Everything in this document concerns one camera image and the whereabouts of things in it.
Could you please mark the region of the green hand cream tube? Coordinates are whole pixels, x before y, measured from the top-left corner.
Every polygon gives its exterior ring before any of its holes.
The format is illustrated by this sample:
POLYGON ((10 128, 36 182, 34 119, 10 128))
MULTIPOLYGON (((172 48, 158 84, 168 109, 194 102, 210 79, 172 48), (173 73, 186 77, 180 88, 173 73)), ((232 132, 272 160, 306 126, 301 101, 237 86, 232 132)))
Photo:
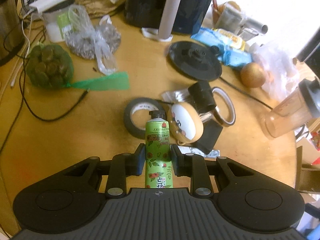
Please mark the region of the green hand cream tube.
POLYGON ((172 188, 169 123, 164 111, 150 111, 149 115, 151 119, 145 126, 145 187, 172 188))

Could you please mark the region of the black square block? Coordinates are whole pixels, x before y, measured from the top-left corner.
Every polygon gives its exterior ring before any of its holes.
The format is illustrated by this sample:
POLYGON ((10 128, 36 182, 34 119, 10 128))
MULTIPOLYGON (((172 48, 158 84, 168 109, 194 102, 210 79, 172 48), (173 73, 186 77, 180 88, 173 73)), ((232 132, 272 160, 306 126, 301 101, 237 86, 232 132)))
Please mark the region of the black square block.
POLYGON ((206 122, 202 136, 193 143, 193 146, 208 155, 213 150, 222 130, 223 127, 216 121, 210 120, 206 122))

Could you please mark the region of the round tan white case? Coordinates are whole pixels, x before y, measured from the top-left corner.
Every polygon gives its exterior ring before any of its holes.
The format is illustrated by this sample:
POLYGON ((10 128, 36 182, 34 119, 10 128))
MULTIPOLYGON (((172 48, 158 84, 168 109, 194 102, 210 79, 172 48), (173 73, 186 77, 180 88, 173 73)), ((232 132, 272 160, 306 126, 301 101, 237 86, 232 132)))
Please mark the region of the round tan white case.
POLYGON ((179 145, 196 142, 203 135, 203 123, 196 109, 187 102, 173 104, 168 113, 170 133, 179 145))

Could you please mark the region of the black cylindrical cap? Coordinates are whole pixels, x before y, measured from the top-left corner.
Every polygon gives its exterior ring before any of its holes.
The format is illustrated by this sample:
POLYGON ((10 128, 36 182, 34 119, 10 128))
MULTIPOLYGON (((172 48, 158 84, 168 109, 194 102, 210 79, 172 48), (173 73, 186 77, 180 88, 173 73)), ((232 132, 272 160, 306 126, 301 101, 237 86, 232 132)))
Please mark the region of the black cylindrical cap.
POLYGON ((196 110, 202 114, 216 109, 216 103, 213 98, 212 88, 208 81, 198 81, 188 88, 196 110))

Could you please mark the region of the silver foil sachet strip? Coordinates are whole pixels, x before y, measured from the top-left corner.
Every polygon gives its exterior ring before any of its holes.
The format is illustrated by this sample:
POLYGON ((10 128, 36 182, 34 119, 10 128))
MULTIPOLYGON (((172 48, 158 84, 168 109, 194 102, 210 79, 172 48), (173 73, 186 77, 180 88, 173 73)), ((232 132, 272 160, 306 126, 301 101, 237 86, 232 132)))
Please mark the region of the silver foil sachet strip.
POLYGON ((205 154, 204 152, 202 152, 200 149, 195 148, 195 147, 189 147, 189 146, 178 146, 180 152, 182 154, 187 154, 187 153, 193 153, 193 154, 197 154, 200 155, 204 158, 217 158, 220 156, 220 151, 219 150, 211 150, 208 154, 205 154))

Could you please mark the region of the cotton swab pack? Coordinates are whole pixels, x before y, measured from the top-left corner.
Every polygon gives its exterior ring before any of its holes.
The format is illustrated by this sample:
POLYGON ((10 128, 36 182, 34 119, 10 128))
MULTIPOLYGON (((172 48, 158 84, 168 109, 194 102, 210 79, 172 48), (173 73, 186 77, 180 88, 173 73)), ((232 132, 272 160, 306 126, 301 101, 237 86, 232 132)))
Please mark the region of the cotton swab pack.
POLYGON ((178 103, 178 102, 192 103, 193 102, 187 88, 181 89, 181 90, 166 91, 161 94, 161 97, 163 101, 171 102, 171 103, 178 103))

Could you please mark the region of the black tape roll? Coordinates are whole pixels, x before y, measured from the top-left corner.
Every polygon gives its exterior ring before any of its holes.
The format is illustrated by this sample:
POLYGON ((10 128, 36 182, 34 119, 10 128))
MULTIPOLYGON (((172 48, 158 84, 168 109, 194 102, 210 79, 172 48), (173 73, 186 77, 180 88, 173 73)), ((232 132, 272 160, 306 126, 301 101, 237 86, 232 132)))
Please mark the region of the black tape roll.
POLYGON ((135 138, 145 139, 145 124, 151 120, 149 111, 163 111, 164 108, 156 100, 136 98, 131 100, 124 110, 124 125, 135 138))

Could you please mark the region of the black kettle base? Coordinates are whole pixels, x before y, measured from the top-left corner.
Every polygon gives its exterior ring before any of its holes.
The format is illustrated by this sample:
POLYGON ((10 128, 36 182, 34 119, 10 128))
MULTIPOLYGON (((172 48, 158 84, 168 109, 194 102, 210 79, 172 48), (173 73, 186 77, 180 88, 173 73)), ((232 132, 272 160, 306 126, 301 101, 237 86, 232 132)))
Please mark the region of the black kettle base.
POLYGON ((222 66, 213 50, 190 41, 174 42, 168 50, 172 66, 182 75, 197 81, 214 81, 222 66))

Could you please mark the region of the blue snack package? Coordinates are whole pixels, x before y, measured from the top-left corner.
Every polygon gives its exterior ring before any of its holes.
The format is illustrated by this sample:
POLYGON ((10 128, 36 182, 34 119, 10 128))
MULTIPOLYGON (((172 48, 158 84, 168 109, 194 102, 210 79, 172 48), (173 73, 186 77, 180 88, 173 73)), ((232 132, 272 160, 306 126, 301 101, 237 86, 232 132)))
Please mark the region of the blue snack package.
POLYGON ((225 45, 216 37, 213 29, 201 27, 198 33, 191 35, 191 39, 210 48, 217 47, 214 49, 214 53, 225 66, 241 69, 246 64, 253 62, 250 53, 225 45))

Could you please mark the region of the clear shaker bottle black lid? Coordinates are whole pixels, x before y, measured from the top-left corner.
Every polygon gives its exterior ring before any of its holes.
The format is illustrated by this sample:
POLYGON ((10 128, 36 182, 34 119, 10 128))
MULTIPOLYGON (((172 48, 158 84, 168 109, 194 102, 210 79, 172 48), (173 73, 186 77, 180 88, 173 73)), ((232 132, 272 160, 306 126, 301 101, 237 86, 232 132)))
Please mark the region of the clear shaker bottle black lid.
POLYGON ((268 139, 294 131, 319 118, 319 78, 303 79, 281 103, 261 118, 261 129, 268 139))

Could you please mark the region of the green net bag of fruit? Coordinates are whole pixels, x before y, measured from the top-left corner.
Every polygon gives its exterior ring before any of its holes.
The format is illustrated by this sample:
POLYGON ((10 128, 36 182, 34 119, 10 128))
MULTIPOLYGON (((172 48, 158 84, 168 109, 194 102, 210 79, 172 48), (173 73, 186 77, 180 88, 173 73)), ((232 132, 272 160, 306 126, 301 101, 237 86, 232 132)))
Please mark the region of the green net bag of fruit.
POLYGON ((57 44, 36 45, 27 56, 25 71, 33 86, 44 89, 77 88, 105 91, 127 90, 130 87, 126 72, 72 83, 72 59, 67 51, 57 44))

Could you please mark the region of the clear plastic bag dark contents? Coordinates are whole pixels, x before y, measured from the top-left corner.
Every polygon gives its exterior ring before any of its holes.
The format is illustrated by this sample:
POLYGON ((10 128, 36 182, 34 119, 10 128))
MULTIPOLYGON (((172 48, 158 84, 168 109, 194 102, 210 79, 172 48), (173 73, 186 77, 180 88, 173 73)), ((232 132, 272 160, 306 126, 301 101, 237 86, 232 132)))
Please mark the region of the clear plastic bag dark contents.
POLYGON ((88 60, 96 60, 99 72, 111 75, 118 70, 114 53, 120 46, 121 34, 112 24, 109 15, 105 15, 97 25, 93 25, 86 8, 71 5, 68 17, 73 32, 65 37, 70 51, 88 60))

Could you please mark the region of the silver foil roll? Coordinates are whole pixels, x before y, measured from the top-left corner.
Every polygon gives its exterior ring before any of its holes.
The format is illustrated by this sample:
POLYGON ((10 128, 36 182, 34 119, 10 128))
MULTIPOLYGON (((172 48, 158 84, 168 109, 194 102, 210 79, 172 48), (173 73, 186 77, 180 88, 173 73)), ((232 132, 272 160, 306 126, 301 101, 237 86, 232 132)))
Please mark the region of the silver foil roll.
POLYGON ((268 31, 268 26, 262 24, 250 17, 247 17, 243 12, 236 9, 230 3, 225 3, 222 6, 222 12, 214 24, 215 29, 224 29, 238 36, 242 34, 252 34, 257 36, 264 35, 268 31))

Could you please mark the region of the white plastic tub green label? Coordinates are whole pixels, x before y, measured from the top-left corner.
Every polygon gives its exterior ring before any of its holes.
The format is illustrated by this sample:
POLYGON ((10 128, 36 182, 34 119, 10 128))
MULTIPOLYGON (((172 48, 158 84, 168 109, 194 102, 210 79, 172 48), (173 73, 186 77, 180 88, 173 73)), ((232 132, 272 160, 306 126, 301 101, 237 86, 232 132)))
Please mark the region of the white plastic tub green label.
POLYGON ((73 25, 69 19, 69 7, 55 10, 46 11, 42 13, 42 18, 50 42, 60 43, 64 42, 66 36, 74 32, 73 25))

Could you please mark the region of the brown paper bag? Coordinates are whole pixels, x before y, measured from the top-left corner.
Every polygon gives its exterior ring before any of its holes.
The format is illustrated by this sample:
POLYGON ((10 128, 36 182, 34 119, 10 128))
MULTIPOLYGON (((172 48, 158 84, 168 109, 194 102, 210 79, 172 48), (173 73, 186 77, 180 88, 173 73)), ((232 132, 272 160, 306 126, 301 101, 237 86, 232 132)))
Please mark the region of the brown paper bag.
POLYGON ((105 15, 114 16, 124 10, 126 0, 118 0, 113 4, 110 0, 75 0, 77 5, 83 5, 90 19, 102 18, 105 15))

